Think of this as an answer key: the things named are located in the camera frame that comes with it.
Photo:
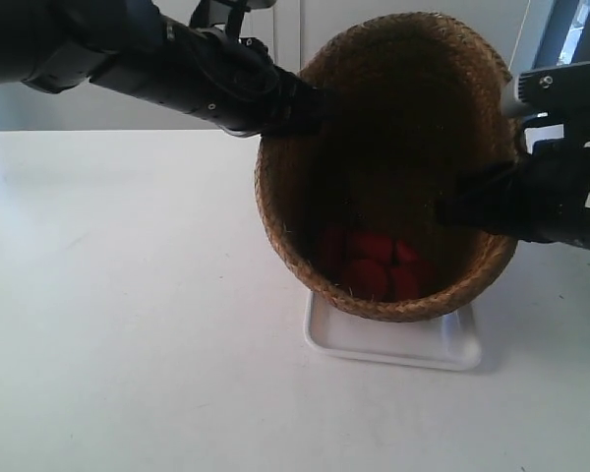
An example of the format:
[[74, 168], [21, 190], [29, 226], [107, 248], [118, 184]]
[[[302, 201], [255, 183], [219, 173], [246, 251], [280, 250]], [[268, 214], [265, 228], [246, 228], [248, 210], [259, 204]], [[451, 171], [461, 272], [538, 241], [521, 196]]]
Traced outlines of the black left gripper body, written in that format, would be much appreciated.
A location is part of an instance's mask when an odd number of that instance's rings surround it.
[[332, 94], [277, 66], [256, 38], [210, 38], [191, 50], [207, 80], [198, 116], [233, 136], [310, 135], [332, 115]]

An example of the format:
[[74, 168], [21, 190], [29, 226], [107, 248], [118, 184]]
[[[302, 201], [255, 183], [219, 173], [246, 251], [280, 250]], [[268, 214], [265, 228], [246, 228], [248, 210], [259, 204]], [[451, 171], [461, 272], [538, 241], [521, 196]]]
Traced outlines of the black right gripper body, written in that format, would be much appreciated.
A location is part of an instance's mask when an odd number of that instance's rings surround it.
[[437, 221], [481, 229], [539, 244], [568, 244], [563, 224], [568, 150], [566, 126], [527, 128], [526, 152], [457, 177], [450, 196], [439, 199]]

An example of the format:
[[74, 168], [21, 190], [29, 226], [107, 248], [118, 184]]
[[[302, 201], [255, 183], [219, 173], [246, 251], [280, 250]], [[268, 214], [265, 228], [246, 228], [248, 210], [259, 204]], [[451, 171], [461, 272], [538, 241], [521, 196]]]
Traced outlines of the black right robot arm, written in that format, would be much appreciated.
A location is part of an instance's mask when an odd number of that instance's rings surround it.
[[523, 143], [518, 158], [458, 178], [436, 203], [438, 222], [480, 229], [528, 243], [563, 243], [590, 251], [590, 131], [563, 127], [563, 136]]

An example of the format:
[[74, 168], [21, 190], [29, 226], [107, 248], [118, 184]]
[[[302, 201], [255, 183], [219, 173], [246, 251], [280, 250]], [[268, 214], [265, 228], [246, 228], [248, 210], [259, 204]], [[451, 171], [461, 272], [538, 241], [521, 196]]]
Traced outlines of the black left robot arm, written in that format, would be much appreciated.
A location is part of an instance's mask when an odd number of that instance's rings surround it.
[[150, 1], [0, 1], [0, 84], [58, 94], [82, 83], [207, 121], [225, 132], [317, 132], [328, 93], [241, 33], [264, 1], [202, 1], [188, 23]]

